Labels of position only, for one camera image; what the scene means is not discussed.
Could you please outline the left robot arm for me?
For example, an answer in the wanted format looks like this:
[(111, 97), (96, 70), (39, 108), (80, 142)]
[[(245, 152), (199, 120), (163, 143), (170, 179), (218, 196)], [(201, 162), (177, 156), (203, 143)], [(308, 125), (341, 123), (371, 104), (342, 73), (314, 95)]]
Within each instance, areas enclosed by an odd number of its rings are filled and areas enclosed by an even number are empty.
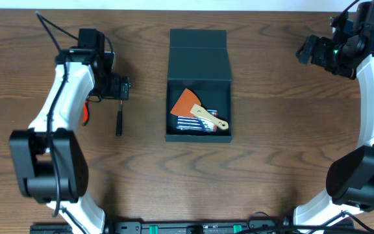
[(51, 208), (72, 233), (113, 230), (88, 192), (89, 170), (76, 137), (86, 100), (128, 99), (129, 79), (112, 73), (115, 54), (102, 49), (65, 49), (57, 56), (48, 97), (26, 130), (14, 130), (10, 154), (22, 196)]

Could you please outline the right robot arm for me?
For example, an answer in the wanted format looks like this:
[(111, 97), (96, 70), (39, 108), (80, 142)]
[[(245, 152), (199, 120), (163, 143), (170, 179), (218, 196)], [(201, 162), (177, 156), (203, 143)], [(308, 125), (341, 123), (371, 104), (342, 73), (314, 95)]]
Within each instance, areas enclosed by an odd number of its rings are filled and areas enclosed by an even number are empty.
[(334, 75), (357, 80), (360, 87), (360, 134), (354, 151), (329, 168), (326, 187), (292, 211), (287, 225), (296, 233), (344, 233), (344, 218), (374, 211), (374, 1), (355, 1), (332, 18), (332, 38), (310, 35), (296, 56)]

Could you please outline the orange scraper wooden handle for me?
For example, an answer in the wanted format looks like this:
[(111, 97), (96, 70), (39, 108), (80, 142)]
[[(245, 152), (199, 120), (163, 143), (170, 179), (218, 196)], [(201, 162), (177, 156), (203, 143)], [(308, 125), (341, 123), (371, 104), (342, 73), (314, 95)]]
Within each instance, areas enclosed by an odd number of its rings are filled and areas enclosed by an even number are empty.
[(226, 121), (215, 117), (202, 107), (199, 98), (187, 88), (184, 89), (170, 113), (182, 117), (204, 118), (221, 130), (227, 130), (229, 128), (229, 124)]

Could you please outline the black handled claw hammer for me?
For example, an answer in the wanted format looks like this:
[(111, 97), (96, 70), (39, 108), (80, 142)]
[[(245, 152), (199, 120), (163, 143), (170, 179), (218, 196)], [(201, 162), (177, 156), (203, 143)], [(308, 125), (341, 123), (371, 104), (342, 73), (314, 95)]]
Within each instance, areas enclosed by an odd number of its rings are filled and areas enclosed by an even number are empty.
[(116, 121), (116, 136), (120, 137), (122, 135), (122, 123), (123, 123), (123, 101), (119, 101), (119, 109)]

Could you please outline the screwdriver set blister pack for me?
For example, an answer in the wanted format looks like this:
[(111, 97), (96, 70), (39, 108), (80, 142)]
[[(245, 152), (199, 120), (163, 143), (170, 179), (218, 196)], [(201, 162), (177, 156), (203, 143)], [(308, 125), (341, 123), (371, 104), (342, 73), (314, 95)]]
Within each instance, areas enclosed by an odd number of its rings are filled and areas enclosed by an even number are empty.
[(176, 128), (181, 131), (202, 131), (206, 133), (216, 132), (218, 127), (209, 120), (196, 117), (177, 117)]

